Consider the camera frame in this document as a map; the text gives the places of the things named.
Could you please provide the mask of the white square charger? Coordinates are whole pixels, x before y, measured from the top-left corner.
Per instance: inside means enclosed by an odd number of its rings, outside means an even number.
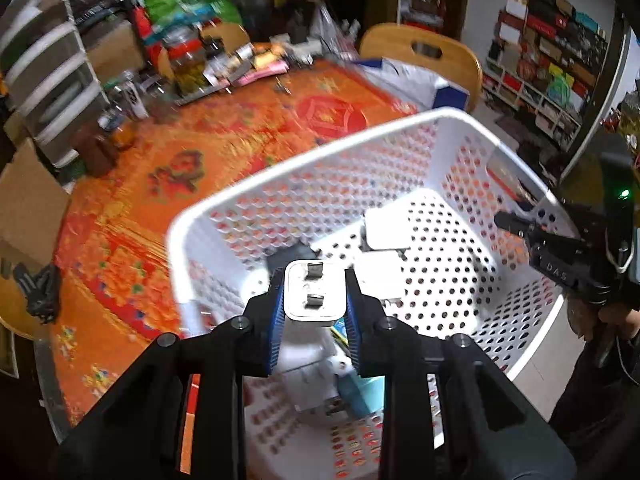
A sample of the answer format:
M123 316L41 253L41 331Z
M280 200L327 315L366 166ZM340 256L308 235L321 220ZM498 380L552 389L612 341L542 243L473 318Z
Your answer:
M388 302L405 295L402 259L394 250L362 252L354 260L354 270L363 295Z
M329 327L346 312L345 268L323 260L295 260L284 269L283 307L294 323Z

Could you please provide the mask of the red patterned tablecloth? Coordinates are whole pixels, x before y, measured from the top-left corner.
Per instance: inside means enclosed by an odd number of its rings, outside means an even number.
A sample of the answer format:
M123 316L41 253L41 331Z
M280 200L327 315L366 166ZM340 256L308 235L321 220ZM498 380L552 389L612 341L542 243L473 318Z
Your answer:
M50 328L75 426L157 335L178 332L166 232L175 216L251 174L416 112L393 90L329 63L181 107L132 126L134 142L100 178L80 179L54 252L61 313Z

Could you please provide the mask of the brown cardboard box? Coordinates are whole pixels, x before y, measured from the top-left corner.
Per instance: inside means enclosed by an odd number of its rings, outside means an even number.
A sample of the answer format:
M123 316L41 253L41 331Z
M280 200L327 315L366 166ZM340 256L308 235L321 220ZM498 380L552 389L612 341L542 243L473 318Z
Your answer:
M25 140L1 174L1 257L37 272L53 259L70 194Z

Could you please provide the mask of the small white plug charger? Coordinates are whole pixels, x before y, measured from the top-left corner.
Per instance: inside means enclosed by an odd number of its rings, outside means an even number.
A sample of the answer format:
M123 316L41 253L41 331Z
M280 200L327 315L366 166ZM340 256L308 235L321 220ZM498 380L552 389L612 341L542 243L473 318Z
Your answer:
M286 321L276 373L296 411L323 408L338 397L338 378L352 361L327 327Z

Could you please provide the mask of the right wooden chair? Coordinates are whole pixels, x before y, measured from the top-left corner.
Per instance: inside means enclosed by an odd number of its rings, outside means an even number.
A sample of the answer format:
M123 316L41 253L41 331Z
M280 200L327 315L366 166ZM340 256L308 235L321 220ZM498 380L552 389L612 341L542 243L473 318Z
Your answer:
M428 30L394 23L377 24L363 35L363 58L392 60L427 68L469 93L465 110L472 113L482 93L483 71L475 53L457 40Z

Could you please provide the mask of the white stacked food cover rack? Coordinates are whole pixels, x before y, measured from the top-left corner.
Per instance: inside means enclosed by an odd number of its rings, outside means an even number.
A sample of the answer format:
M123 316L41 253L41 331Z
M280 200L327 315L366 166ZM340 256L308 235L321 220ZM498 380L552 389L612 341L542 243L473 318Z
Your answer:
M107 106L68 0L12 0L1 17L1 75L10 104L58 169L78 153L75 131Z

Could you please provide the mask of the black power adapter with cable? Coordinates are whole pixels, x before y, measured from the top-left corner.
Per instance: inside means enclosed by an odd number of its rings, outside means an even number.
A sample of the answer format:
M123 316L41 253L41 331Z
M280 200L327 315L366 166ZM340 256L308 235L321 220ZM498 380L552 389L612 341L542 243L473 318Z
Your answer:
M288 247L280 247L266 259L269 277L272 278L280 270L297 260L317 260L319 251L313 250L308 244L300 240Z

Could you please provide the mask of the glass jar with pickles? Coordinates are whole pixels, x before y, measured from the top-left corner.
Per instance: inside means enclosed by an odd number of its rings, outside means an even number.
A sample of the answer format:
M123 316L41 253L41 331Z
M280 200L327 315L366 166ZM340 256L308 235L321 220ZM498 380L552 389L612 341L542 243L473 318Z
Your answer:
M174 81L182 96L209 86L204 76L206 52L200 36L189 26L171 29L163 39Z

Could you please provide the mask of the wooden chair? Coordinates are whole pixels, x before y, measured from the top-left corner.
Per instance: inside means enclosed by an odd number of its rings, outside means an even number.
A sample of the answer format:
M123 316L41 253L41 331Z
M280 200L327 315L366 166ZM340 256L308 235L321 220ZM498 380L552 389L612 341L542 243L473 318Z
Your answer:
M363 58L392 60L427 68L469 93L465 110L472 113L482 93L483 71L475 53L457 40L428 30L394 23L377 24L363 35Z
M0 278L1 325L17 336L34 340L40 332L40 322L38 318L34 318L27 312L26 298L15 283L11 271L11 263L2 258Z

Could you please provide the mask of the large white charger block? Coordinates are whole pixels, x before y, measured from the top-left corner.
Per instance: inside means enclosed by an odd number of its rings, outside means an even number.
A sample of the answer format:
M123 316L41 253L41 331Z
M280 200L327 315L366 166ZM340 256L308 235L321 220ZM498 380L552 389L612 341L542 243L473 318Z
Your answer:
M373 250L404 250L411 244L408 214L401 206L368 209L364 213L364 232Z

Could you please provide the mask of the light blue charger box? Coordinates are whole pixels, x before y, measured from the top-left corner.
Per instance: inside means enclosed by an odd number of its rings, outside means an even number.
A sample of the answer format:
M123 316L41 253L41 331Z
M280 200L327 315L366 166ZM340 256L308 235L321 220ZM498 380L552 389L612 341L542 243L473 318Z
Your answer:
M362 378L352 360L344 320L339 318L330 328L332 337L341 354L337 356L340 369L336 373L336 390L348 416L365 418L384 408L385 379L383 377Z

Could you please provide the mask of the white perforated plastic basket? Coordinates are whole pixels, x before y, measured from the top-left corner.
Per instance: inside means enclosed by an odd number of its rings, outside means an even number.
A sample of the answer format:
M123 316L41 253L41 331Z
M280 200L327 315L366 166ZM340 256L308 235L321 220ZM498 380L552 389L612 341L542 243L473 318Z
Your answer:
M533 170L468 114L432 110L296 156L201 200L167 233L186 336L266 291L268 260L296 243L356 271L362 291L418 333L471 336L515 378L550 330L562 290L500 230L510 211L577 229Z

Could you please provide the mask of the black phone holder stand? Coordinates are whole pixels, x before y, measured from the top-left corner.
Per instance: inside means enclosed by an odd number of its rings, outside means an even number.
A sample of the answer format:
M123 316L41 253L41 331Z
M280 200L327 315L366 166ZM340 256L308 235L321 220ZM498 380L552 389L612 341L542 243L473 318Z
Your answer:
M42 324L54 322L60 314L61 271L49 263L31 274L24 263L14 266L13 278L26 299L26 311Z

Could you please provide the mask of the brown ceramic mug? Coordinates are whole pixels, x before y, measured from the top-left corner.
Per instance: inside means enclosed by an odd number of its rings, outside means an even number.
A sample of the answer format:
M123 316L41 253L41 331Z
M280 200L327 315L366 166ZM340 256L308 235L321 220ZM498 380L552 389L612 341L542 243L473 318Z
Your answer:
M98 125L78 129L72 137L72 148L79 154L91 177L103 177L117 165L118 148Z

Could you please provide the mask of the white blue paper bag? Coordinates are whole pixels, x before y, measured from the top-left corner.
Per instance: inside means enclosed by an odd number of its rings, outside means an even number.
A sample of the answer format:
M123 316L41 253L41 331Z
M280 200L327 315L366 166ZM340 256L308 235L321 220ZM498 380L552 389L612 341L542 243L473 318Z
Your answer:
M367 58L354 62L354 66L372 84L418 110L442 107L465 110L469 104L469 92L424 67L390 58Z

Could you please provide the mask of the white storage shelf unit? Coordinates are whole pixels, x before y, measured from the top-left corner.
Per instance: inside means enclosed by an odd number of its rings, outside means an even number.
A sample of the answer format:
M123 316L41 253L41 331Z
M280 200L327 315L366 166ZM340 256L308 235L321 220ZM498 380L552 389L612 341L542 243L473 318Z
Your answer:
M567 0L506 0L499 11L483 89L561 151L576 140L602 73L608 38Z

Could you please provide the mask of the left wooden chair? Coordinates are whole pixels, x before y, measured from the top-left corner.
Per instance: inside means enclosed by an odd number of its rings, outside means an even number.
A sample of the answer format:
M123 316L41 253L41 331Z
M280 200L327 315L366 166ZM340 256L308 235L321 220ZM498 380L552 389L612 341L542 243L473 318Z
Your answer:
M40 322L38 318L34 318L27 312L26 298L15 283L11 271L11 263L2 258L0 278L1 325L17 336L34 340L40 332Z

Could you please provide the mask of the white square charger front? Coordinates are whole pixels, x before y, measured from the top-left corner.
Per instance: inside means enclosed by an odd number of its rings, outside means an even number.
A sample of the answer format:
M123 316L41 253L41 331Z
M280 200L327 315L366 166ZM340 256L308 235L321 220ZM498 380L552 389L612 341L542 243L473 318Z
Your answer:
M363 295L388 302L405 295L402 259L394 250L362 252L354 260L354 270Z

